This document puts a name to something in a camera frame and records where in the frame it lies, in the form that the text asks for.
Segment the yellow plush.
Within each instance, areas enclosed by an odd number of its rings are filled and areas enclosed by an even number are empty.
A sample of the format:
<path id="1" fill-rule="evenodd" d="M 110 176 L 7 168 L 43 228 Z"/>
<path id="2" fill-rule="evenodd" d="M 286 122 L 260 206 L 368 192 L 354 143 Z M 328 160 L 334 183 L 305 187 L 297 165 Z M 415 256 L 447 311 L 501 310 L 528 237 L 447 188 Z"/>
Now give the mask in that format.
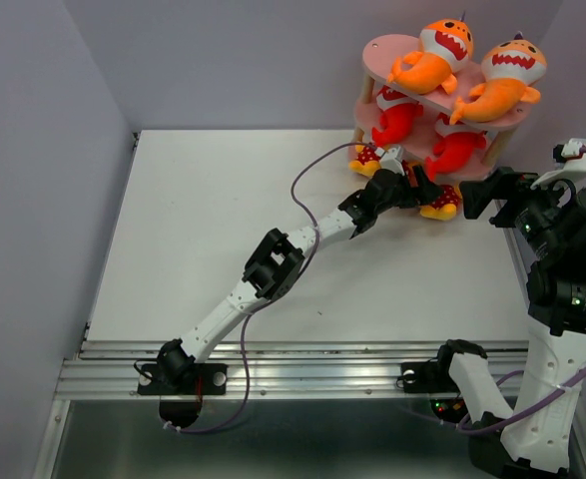
<path id="1" fill-rule="evenodd" d="M 415 173 L 422 171 L 421 164 L 419 164 L 418 162 L 403 161 L 402 167 L 403 167 L 405 175 L 408 178 L 410 185 L 413 188 L 418 187 L 419 186 L 419 179 Z"/>
<path id="2" fill-rule="evenodd" d="M 365 177 L 372 177 L 380 169 L 380 155 L 377 148 L 357 145 L 354 147 L 355 156 L 349 161 L 348 167 L 355 173 Z"/>
<path id="3" fill-rule="evenodd" d="M 443 193 L 433 203 L 419 209 L 423 218 L 450 221 L 462 209 L 462 194 L 457 185 L 441 185 Z"/>

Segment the red shark plush front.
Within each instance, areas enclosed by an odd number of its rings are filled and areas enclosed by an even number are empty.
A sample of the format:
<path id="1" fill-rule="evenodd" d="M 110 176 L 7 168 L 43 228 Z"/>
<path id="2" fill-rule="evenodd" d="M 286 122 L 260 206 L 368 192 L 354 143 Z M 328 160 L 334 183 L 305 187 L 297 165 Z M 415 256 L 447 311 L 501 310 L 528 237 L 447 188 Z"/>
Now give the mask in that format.
<path id="1" fill-rule="evenodd" d="M 462 122 L 452 124 L 450 117 L 443 113 L 436 117 L 434 132 L 439 140 L 432 147 L 432 155 L 424 160 L 425 173 L 432 182 L 438 175 L 461 170 L 475 150 L 487 145 L 485 131 Z"/>

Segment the red shark plush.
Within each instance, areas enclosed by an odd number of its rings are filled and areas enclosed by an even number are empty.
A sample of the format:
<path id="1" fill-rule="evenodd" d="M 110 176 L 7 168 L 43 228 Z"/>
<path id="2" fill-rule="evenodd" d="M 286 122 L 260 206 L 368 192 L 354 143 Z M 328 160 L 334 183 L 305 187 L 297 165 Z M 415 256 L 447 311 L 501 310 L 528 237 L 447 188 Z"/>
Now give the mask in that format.
<path id="1" fill-rule="evenodd" d="M 379 147 L 400 144 L 407 138 L 423 107 L 415 99 L 383 86 L 375 97 L 380 109 L 379 127 L 371 129 L 371 139 Z"/>
<path id="2" fill-rule="evenodd" d="M 461 170 L 475 150 L 487 145 L 485 131 L 462 122 L 452 124 L 450 117 L 443 113 L 436 117 L 434 132 L 439 140 L 432 147 L 432 155 L 424 160 L 425 173 L 432 182 L 438 175 Z"/>

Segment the orange shark plush back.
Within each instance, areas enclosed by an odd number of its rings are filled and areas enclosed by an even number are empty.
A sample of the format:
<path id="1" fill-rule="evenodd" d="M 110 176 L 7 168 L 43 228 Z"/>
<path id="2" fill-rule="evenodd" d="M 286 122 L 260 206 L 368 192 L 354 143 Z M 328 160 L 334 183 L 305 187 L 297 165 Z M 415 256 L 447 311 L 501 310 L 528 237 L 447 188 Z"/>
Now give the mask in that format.
<path id="1" fill-rule="evenodd" d="M 517 32 L 511 40 L 493 47 L 480 64 L 484 81 L 468 92 L 470 102 L 455 101 L 449 124 L 496 121 L 519 103 L 537 104 L 541 93 L 534 87 L 546 74 L 548 63 L 541 49 Z"/>

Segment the orange shark plush facing camera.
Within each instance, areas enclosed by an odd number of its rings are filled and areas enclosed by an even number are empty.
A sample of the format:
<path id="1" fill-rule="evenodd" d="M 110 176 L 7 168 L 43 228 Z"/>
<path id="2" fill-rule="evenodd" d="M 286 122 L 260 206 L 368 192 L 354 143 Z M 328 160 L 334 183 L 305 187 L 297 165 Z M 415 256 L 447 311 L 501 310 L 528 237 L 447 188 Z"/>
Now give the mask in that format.
<path id="1" fill-rule="evenodd" d="M 465 22 L 444 18 L 425 26 L 418 37 L 418 49 L 396 57 L 386 80 L 417 95 L 441 88 L 446 94 L 458 86 L 456 74 L 472 60 L 474 38 Z"/>

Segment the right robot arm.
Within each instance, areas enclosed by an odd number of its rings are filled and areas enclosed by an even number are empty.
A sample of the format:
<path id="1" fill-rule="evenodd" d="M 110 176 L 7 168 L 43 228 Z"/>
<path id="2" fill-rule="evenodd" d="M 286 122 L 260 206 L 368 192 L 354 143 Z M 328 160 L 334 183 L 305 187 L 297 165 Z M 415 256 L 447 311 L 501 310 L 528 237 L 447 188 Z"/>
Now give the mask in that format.
<path id="1" fill-rule="evenodd" d="M 569 438 L 586 377 L 586 188 L 562 174 L 499 168 L 464 182 L 464 215 L 502 203 L 490 223 L 519 231 L 536 260 L 527 275 L 529 343 L 516 403 L 508 405 L 484 349 L 449 340 L 432 365 L 435 383 L 458 388 L 469 413 L 457 429 L 471 463 L 496 478 L 567 478 Z"/>

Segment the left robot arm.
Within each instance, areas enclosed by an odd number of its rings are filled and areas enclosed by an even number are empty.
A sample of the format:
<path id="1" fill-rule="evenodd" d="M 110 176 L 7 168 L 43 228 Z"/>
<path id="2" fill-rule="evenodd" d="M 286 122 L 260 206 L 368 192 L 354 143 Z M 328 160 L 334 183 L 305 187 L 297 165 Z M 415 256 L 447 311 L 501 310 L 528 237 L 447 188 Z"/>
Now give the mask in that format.
<path id="1" fill-rule="evenodd" d="M 141 395 L 213 393 L 216 374 L 206 366 L 214 349 L 240 322 L 288 294 L 322 248 L 351 240 L 391 209 L 428 206 L 443 194 L 423 168 L 410 174 L 380 169 L 327 216 L 291 233 L 272 229 L 246 262 L 234 289 L 187 333 L 162 345 L 157 358 L 134 369 Z"/>

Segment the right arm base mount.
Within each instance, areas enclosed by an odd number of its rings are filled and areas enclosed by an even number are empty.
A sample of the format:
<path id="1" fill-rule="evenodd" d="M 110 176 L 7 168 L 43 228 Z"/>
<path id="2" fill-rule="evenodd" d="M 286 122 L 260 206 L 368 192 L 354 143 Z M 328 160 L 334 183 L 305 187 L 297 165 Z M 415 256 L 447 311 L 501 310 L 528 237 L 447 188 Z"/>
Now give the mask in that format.
<path id="1" fill-rule="evenodd" d="M 425 394 L 437 419 L 458 424 L 469 415 L 459 387 L 439 371 L 434 359 L 403 362 L 399 367 L 396 386 L 407 394 Z"/>

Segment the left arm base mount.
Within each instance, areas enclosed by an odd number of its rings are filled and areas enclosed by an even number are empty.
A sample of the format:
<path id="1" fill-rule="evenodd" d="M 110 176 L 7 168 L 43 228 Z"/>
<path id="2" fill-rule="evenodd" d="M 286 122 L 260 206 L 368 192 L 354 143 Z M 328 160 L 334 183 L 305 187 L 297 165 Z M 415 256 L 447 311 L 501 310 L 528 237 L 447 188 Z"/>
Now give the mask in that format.
<path id="1" fill-rule="evenodd" d="M 199 364 L 186 379 L 172 384 L 155 362 L 136 361 L 137 393 L 159 399 L 159 415 L 168 428 L 188 430 L 199 419 L 206 396 L 223 396 L 227 388 L 228 366 L 223 363 Z"/>

